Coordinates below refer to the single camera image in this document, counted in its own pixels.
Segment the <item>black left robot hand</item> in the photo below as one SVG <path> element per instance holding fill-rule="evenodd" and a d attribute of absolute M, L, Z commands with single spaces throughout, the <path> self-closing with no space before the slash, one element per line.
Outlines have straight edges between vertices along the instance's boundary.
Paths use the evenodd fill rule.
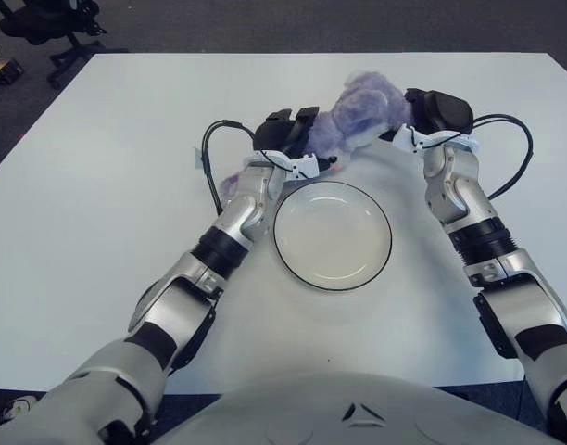
<path fill-rule="evenodd" d="M 253 149 L 282 152 L 289 159 L 301 158 L 319 111 L 318 107 L 301 108 L 294 118 L 290 108 L 272 112 L 255 131 Z"/>

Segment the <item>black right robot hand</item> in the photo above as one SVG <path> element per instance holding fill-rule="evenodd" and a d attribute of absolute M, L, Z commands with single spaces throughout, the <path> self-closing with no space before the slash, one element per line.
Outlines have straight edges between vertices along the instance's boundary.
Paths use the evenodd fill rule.
<path fill-rule="evenodd" d="M 411 106 L 412 124 L 422 134 L 440 131 L 469 134 L 473 130 L 473 110 L 463 99 L 417 88 L 409 88 L 404 98 Z"/>

